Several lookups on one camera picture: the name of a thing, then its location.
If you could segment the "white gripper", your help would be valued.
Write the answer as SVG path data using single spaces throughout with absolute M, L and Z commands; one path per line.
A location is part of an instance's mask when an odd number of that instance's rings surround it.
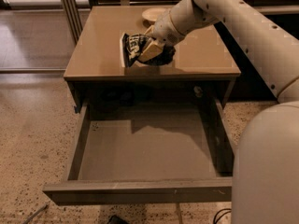
M 179 33 L 175 28 L 171 20 L 169 9 L 158 17 L 154 25 L 151 25 L 144 35 L 151 38 L 154 37 L 159 41 L 152 40 L 142 49 L 140 56 L 137 58 L 141 63 L 145 63 L 160 55 L 164 50 L 164 44 L 168 47 L 174 47 L 185 38 L 185 36 Z

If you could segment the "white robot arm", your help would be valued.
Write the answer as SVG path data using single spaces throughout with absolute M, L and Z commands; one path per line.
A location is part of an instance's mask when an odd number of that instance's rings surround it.
M 235 149 L 232 224 L 299 224 L 299 42 L 243 0 L 183 0 L 147 34 L 174 46 L 213 19 L 278 99 L 251 120 Z

